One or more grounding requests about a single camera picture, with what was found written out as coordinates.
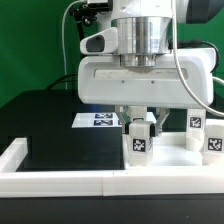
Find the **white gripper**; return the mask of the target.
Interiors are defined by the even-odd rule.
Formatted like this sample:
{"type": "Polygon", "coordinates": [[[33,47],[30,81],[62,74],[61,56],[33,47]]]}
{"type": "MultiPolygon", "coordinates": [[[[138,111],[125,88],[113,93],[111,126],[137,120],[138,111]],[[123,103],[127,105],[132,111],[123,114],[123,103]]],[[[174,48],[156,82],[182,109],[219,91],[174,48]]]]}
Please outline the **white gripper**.
{"type": "Polygon", "coordinates": [[[79,65],[78,94],[86,104],[116,105],[123,134],[129,133],[131,124],[126,106],[161,107],[150,125],[150,136],[158,137],[170,114],[168,108],[196,108],[194,97],[212,103],[213,68],[212,48],[161,55],[154,67],[122,67],[118,56],[90,56],[79,65]]]}

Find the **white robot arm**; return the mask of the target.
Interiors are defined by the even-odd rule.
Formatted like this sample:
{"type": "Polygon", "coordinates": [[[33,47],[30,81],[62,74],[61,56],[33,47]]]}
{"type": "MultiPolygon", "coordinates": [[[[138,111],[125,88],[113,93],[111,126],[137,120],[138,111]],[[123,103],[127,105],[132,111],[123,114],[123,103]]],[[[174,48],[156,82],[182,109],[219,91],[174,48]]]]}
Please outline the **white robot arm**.
{"type": "Polygon", "coordinates": [[[159,118],[148,126],[151,136],[160,133],[171,108],[209,108],[218,50],[204,41],[179,41],[177,25],[210,21],[224,0],[88,0],[87,8],[103,27],[80,42],[82,102],[154,107],[159,118]]]}

